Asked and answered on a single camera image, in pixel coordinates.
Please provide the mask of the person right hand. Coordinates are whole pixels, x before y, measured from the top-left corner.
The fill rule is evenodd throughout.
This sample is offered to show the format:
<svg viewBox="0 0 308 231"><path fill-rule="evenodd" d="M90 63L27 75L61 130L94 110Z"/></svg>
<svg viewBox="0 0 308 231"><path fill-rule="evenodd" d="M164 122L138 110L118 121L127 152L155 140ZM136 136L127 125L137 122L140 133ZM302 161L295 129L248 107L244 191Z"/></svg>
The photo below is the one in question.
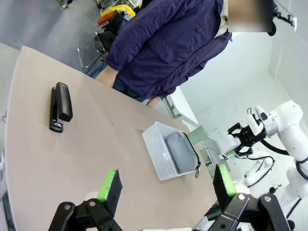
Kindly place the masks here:
<svg viewBox="0 0 308 231"><path fill-rule="evenodd" d="M107 66L101 73L98 74L96 80L112 88L117 74L117 70Z"/></svg>

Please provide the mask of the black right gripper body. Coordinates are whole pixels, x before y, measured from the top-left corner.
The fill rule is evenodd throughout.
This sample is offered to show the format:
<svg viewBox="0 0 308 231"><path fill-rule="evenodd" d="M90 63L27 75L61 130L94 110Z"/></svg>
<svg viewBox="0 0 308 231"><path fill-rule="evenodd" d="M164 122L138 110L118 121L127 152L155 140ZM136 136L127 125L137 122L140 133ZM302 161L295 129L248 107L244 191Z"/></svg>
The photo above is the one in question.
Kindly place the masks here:
<svg viewBox="0 0 308 231"><path fill-rule="evenodd" d="M244 147L252 147L255 143L258 143L265 139L266 131L263 128L260 133L255 135L249 126L246 126L240 131L241 145Z"/></svg>

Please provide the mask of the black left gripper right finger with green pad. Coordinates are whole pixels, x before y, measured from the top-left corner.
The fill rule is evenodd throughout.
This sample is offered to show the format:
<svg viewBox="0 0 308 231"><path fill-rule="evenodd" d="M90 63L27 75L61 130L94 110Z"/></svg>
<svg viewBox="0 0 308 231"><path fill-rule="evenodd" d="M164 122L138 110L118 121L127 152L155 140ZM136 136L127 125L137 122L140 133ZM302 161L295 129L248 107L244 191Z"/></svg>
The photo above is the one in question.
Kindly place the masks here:
<svg viewBox="0 0 308 231"><path fill-rule="evenodd" d="M213 180L221 214L210 231L234 231L240 223L249 223L255 231L290 231L277 197L267 193L259 198L238 192L225 165L217 165Z"/></svg>

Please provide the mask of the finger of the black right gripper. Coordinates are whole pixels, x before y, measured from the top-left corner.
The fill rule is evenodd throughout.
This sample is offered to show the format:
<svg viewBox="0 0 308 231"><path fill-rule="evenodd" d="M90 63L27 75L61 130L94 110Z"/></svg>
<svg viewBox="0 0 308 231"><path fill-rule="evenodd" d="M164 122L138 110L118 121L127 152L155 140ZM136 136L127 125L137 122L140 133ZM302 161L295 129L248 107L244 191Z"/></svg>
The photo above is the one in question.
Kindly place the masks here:
<svg viewBox="0 0 308 231"><path fill-rule="evenodd" d="M239 138L243 136L242 133L243 127L240 123L236 123L231 128L228 129L228 134L232 135L234 138Z"/></svg>
<svg viewBox="0 0 308 231"><path fill-rule="evenodd" d="M242 143L234 149L236 155L241 156L249 156L252 154L252 148L249 146L244 146Z"/></svg>

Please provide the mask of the person left hand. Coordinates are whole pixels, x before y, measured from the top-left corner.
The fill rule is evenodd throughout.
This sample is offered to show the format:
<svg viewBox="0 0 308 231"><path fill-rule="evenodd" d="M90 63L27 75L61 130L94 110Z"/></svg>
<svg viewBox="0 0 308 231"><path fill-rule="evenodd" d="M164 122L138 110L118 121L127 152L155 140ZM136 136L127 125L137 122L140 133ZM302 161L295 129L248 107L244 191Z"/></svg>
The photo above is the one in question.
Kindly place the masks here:
<svg viewBox="0 0 308 231"><path fill-rule="evenodd" d="M159 96L155 96L151 98L146 105L151 108L155 108L160 101L161 101L161 98Z"/></svg>

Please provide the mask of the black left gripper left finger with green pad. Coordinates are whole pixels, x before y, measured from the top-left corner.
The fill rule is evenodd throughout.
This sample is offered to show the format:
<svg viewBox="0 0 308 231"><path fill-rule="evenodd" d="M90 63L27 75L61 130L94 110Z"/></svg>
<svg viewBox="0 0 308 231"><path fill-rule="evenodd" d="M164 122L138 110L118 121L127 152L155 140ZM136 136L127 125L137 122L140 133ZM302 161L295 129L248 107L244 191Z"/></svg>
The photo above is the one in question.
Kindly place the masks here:
<svg viewBox="0 0 308 231"><path fill-rule="evenodd" d="M96 228L98 231L122 230L114 219L122 188L119 171L109 170L95 198L85 200L79 205L72 202L60 203L49 230L86 231L91 228Z"/></svg>

